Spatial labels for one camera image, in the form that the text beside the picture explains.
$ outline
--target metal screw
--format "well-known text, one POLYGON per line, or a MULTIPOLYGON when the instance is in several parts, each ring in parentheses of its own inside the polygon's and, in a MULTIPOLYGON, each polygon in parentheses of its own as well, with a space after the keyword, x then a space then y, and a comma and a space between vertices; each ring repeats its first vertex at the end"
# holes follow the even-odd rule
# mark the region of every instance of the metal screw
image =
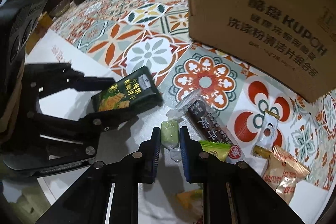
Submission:
POLYGON ((96 168, 96 169, 100 169, 104 166, 104 163, 102 161, 96 161, 94 164, 93 164, 93 167, 96 168))
POLYGON ((246 169, 246 168, 248 168, 248 164, 244 161, 239 161, 238 162, 238 167, 241 168, 241 169, 246 169))
POLYGON ((34 112, 32 112, 32 111, 28 111, 28 112, 27 112, 27 117, 28 117, 29 119, 32 119, 32 118, 34 117, 34 112))
POLYGON ((85 153, 87 153, 89 156, 92 156, 96 153, 96 150, 92 146, 88 146, 85 149, 85 153))
POLYGON ((199 153, 199 157, 201 159, 207 159, 209 157, 209 153, 203 151, 203 152, 199 153))
POLYGON ((99 125, 101 125, 101 120, 96 118, 96 119, 93 120, 93 124, 96 125, 96 126, 99 126, 99 125))
POLYGON ((132 156, 133 156, 133 158, 135 158, 135 159, 139 159, 139 158, 141 158, 142 157, 142 153, 141 152, 134 152, 133 154, 132 154, 132 156))

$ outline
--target cardboard box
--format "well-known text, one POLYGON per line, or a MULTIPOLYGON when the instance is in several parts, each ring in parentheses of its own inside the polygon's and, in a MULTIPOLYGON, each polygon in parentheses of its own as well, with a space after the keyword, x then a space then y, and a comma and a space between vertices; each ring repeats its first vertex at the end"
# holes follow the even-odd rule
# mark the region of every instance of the cardboard box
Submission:
POLYGON ((189 35, 314 102, 336 87, 335 15, 336 0, 189 0, 189 35))

